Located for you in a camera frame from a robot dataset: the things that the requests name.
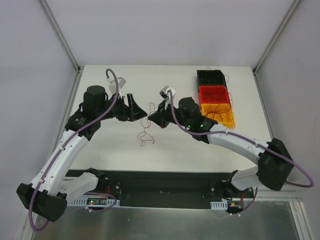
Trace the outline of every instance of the cable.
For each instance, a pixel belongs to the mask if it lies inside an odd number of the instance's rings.
[[[260,143],[256,144],[255,141],[245,137],[245,136],[242,136],[238,133],[235,133],[235,132],[226,132],[226,131],[209,131],[209,132],[192,132],[192,131],[188,131],[186,130],[177,120],[177,116],[175,114],[175,109],[174,109],[174,98],[173,98],[173,95],[172,95],[172,92],[169,90],[168,91],[169,94],[170,94],[170,104],[171,104],[171,114],[172,114],[172,117],[173,117],[173,120],[175,122],[175,124],[184,132],[186,132],[187,134],[190,134],[190,135],[194,135],[194,136],[204,136],[204,135],[211,135],[211,134],[228,134],[228,135],[232,135],[232,136],[235,136],[239,139],[242,139],[242,140],[245,140],[247,141],[248,143],[251,143],[253,145],[255,145],[257,148],[261,148],[275,156],[277,156],[278,158],[281,158],[283,160],[285,160],[286,162],[290,163],[291,165],[295,166],[297,169],[300,170],[300,172],[302,172],[306,178],[309,180],[309,184],[301,184],[301,183],[295,183],[295,182],[291,182],[291,181],[286,181],[285,183],[286,184],[289,184],[289,185],[293,185],[293,186],[297,186],[297,187],[302,187],[302,188],[312,188],[314,185],[315,185],[315,182],[314,180],[312,179],[312,177],[309,175],[309,173],[307,173],[298,163],[292,161],[291,159],[261,145]]]
[[[110,191],[110,187],[107,186],[107,187],[105,188],[105,195],[101,198],[101,200],[108,199],[108,193],[109,193],[109,191]]]
[[[60,153],[63,151],[62,149],[65,149],[67,144],[75,137],[77,136],[81,131],[83,131],[84,129],[90,127],[91,125],[95,124],[96,122],[98,122],[99,120],[101,120],[105,115],[107,115],[111,109],[114,107],[114,105],[116,104],[116,101],[118,99],[119,96],[119,84],[118,84],[118,80],[117,80],[117,76],[115,74],[115,72],[113,70],[111,70],[110,68],[108,68],[107,70],[105,70],[105,75],[107,78],[109,78],[109,74],[108,72],[110,72],[113,77],[114,77],[114,81],[115,81],[115,96],[113,98],[113,101],[111,103],[111,105],[108,107],[108,109],[101,114],[99,117],[97,117],[95,120],[89,122],[88,124],[84,125],[83,127],[81,127],[80,129],[78,129],[74,134],[72,134],[66,141],[65,143],[61,146],[61,148],[58,150],[58,152],[54,155],[53,159],[51,160],[51,162],[49,163],[48,167],[46,168],[46,170],[44,171],[43,175],[41,176],[41,178],[39,179],[39,183],[36,185],[31,200],[30,200],[30,205],[29,205],[29,222],[30,222],[30,226],[33,229],[33,231],[35,232],[40,232],[42,231],[49,223],[49,220],[47,220],[45,222],[45,224],[41,227],[41,228],[37,228],[34,224],[34,220],[33,220],[33,216],[32,216],[32,209],[33,209],[33,205],[35,202],[35,198],[36,198],[36,194],[41,186],[41,184],[44,182],[49,170],[51,169],[51,167],[53,166],[53,164],[55,163],[55,161],[57,160],[57,158],[59,157]]]
[[[206,110],[207,113],[205,114],[205,116],[221,124],[232,122],[235,118],[235,114],[232,111],[234,102],[233,97],[227,89],[225,90],[227,92],[227,95],[225,95],[224,92],[216,92],[215,95],[206,94],[203,96],[203,99],[205,101],[211,102],[209,103],[208,110]]]
[[[252,201],[249,203],[248,206],[246,206],[242,211],[241,213],[245,212],[246,210],[248,210],[255,202],[256,198],[257,198],[257,195],[258,195],[258,187],[255,187],[255,193],[254,193],[254,196],[252,198]]]
[[[151,127],[151,121],[148,119],[148,116],[150,116],[152,113],[154,113],[155,110],[156,110],[155,104],[153,102],[149,102],[149,114],[147,115],[147,117],[143,117],[140,120],[141,126],[143,127],[143,131],[138,133],[138,135],[136,136],[136,138],[140,139],[140,141],[141,141],[140,147],[143,147],[144,145],[146,145],[147,141],[152,141],[152,144],[155,143],[155,138],[153,136],[151,136],[149,133],[146,132],[146,129]],[[142,121],[143,121],[144,118],[146,119],[146,122],[148,123],[148,126],[144,126],[143,125]],[[143,140],[142,138],[144,136],[146,136],[146,135],[150,136],[152,139]]]
[[[240,203],[243,205],[244,204],[244,198],[245,198],[245,195],[243,192],[241,192],[241,200],[240,200]]]
[[[226,83],[228,83],[229,80],[230,80],[230,77],[228,75],[225,75],[225,74],[224,74],[224,76],[228,77],[228,81],[225,81]]]
[[[218,196],[218,197],[220,197],[220,198],[222,198],[222,199],[224,199],[224,200],[227,200],[227,201],[232,201],[232,197],[225,197],[225,196],[222,196],[220,193],[218,193],[217,191],[215,191],[215,194]]]

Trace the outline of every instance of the white enclosure wall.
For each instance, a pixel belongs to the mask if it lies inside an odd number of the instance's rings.
[[[1,240],[15,239],[24,213],[16,189],[47,161],[75,73],[37,1],[1,1]]]
[[[47,0],[81,66],[255,67],[293,0]]]
[[[315,239],[320,239],[319,13],[319,0],[302,1],[258,72],[275,137],[314,178],[315,187],[301,191]],[[293,180],[305,180],[294,173]]]

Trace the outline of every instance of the white tabletop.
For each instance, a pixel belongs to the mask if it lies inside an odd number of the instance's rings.
[[[197,70],[219,69],[229,76],[228,91],[232,94],[235,130],[269,141],[265,115],[250,67],[234,66],[166,66],[166,65],[86,65],[75,97],[72,113],[83,101],[91,85],[104,86],[110,95],[105,71],[111,68],[117,77],[126,80],[122,95],[132,93],[136,103],[149,111],[149,102],[157,107],[163,100],[159,91],[166,85],[176,91],[174,104],[181,98],[193,97],[198,102]],[[175,124],[161,129],[152,124],[147,132],[155,143],[141,147],[137,139],[143,131],[140,121],[121,122],[107,119],[80,152],[70,169],[168,171],[168,172],[232,172],[253,167],[248,159],[220,146],[193,139]]]

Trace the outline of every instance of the black container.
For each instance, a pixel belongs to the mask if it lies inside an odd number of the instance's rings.
[[[199,86],[217,86],[222,85],[227,88],[225,75],[220,70],[197,70],[196,84]]]

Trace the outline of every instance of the orange tray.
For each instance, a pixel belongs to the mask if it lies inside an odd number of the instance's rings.
[[[201,113],[229,129],[236,127],[234,113],[228,103],[203,103],[201,104]]]

